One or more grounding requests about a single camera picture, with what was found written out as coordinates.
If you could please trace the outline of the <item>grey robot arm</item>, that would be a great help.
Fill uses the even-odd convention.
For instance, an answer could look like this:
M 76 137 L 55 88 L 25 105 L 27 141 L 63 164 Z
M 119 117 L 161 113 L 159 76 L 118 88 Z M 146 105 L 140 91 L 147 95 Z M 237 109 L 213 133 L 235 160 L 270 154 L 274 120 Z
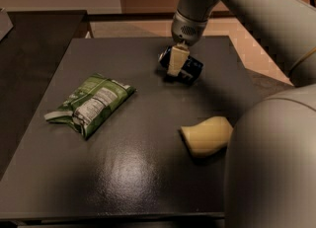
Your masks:
M 194 45 L 217 1 L 294 86 L 263 99 L 234 126 L 226 151 L 225 228 L 316 228 L 316 8 L 301 0 L 180 0 L 174 41 Z

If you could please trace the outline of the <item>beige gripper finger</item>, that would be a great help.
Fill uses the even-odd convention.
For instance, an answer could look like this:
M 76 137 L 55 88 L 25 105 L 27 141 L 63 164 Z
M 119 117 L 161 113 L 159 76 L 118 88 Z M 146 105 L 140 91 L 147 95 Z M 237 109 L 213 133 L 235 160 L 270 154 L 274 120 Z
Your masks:
M 189 55 L 189 47 L 184 42 L 174 45 L 171 48 L 167 74 L 173 77 L 177 77 Z

